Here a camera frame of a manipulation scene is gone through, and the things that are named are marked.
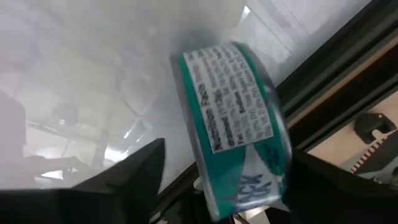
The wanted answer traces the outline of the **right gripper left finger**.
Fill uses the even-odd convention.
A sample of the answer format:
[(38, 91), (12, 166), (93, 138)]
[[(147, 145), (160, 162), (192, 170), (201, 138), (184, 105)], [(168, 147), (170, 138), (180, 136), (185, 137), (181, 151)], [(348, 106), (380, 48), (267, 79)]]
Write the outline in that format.
[(69, 189), (0, 190), (0, 224), (149, 224), (165, 139)]

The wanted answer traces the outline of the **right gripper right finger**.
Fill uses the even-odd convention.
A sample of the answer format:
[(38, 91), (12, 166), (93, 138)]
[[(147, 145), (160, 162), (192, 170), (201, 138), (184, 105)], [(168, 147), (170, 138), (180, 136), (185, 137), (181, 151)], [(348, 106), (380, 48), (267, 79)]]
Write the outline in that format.
[(398, 224), (398, 190), (295, 151), (283, 203), (301, 224)]

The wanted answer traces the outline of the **teal label tuna can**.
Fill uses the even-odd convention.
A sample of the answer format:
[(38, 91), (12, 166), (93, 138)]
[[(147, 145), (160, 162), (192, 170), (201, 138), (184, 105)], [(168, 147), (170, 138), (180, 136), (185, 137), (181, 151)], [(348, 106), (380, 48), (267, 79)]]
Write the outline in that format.
[(259, 57), (227, 42), (169, 60), (211, 219), (281, 200), (292, 146)]

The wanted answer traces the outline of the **black plate with striped edge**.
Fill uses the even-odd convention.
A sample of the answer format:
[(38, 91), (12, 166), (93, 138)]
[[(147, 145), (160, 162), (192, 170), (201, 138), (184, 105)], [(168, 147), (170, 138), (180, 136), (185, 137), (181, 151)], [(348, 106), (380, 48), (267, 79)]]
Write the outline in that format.
[(398, 189), (398, 131), (374, 141), (354, 163), (350, 172)]

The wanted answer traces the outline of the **black clamp knob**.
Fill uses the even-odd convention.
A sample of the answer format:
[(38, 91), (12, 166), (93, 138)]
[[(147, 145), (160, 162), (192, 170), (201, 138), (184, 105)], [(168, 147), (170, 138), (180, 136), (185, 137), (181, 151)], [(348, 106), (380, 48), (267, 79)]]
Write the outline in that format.
[(374, 130), (387, 134), (396, 129), (397, 126), (382, 113), (365, 113), (354, 122), (354, 131), (365, 144), (371, 144), (376, 140)]

